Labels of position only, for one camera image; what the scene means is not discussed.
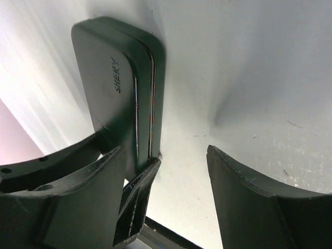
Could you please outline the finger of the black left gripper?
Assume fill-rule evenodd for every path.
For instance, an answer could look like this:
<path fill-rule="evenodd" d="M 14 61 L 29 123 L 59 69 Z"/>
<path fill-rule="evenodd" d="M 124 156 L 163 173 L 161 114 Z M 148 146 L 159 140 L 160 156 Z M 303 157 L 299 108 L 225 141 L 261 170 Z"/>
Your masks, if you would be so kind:
<path fill-rule="evenodd" d="M 124 248 L 141 233 L 145 224 L 151 186 L 160 168 L 159 159 L 125 185 L 122 192 L 113 248 Z"/>
<path fill-rule="evenodd" d="M 95 162 L 99 155 L 98 138 L 93 134 L 47 156 L 1 165 L 1 193 L 34 190 Z"/>

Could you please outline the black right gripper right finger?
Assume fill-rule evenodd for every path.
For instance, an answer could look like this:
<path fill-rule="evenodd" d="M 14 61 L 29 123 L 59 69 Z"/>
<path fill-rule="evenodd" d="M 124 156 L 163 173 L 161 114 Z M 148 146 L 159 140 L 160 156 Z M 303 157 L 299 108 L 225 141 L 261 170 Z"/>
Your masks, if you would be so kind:
<path fill-rule="evenodd" d="M 331 248 L 331 195 L 274 180 L 210 145 L 207 167 L 224 248 Z"/>

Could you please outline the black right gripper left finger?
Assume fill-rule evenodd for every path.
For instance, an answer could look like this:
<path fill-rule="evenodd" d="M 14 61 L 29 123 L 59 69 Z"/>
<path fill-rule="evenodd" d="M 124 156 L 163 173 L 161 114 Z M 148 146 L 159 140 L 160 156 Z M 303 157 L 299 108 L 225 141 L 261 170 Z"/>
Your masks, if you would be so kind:
<path fill-rule="evenodd" d="M 117 147 L 35 190 L 1 194 L 1 248 L 112 248 L 122 186 Z"/>

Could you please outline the dark green glasses case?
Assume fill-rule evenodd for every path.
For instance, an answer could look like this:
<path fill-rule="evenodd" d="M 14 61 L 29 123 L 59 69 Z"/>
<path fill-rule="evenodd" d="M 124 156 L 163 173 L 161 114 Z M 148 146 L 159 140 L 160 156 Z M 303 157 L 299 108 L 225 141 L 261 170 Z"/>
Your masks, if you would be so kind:
<path fill-rule="evenodd" d="M 110 17 L 74 24 L 71 39 L 93 128 L 105 147 L 124 147 L 126 178 L 132 179 L 150 163 L 150 53 L 156 71 L 151 161 L 160 152 L 165 45 L 153 33 Z"/>

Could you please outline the red sunglasses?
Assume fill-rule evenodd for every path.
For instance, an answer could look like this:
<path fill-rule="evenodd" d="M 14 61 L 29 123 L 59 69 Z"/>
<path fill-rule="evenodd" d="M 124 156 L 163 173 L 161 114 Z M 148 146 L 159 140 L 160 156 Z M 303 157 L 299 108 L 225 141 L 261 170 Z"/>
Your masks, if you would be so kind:
<path fill-rule="evenodd" d="M 148 142 L 148 161 L 152 159 L 153 132 L 154 132 L 154 101 L 155 101 L 155 61 L 150 53 L 151 76 L 150 76 L 150 114 L 149 114 L 149 142 Z"/>

